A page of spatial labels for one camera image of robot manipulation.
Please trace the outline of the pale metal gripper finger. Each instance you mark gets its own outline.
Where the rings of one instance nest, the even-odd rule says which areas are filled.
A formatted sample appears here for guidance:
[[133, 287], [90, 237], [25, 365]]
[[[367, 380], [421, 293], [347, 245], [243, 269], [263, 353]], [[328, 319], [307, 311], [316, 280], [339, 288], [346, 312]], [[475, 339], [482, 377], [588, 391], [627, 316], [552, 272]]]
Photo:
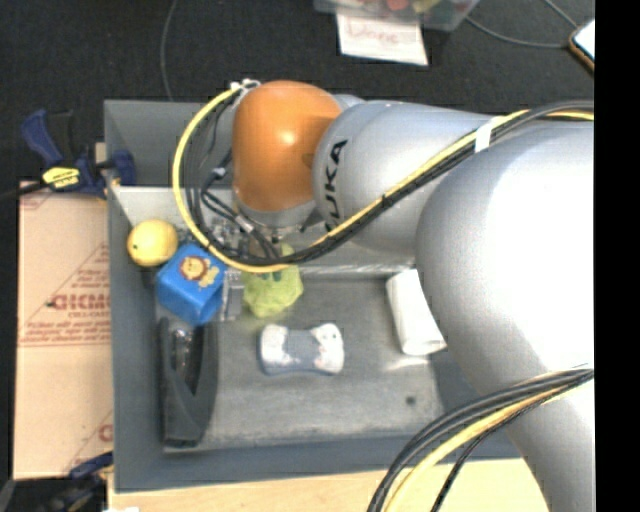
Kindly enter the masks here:
[[[227, 249], [232, 247], [231, 242], [232, 242], [233, 231], [232, 231], [231, 223], [227, 219], [222, 219], [220, 222], [218, 222], [215, 225], [213, 232], [216, 240], [221, 245], [223, 245]], [[220, 311], [218, 313], [219, 321], [226, 321], [229, 318], [228, 310], [230, 305], [230, 286], [231, 286], [230, 272], [232, 268], [228, 264], [225, 264], [225, 266], [226, 266], [226, 270], [224, 272], [222, 295], [221, 295], [222, 302], [221, 302]]]
[[[238, 227], [232, 228], [232, 248], [235, 251], [237, 258], [244, 255], [246, 249], [246, 243], [242, 231]], [[244, 297], [245, 285], [242, 280], [242, 272], [233, 268], [230, 270], [230, 318], [237, 318], [243, 309], [243, 297]]]

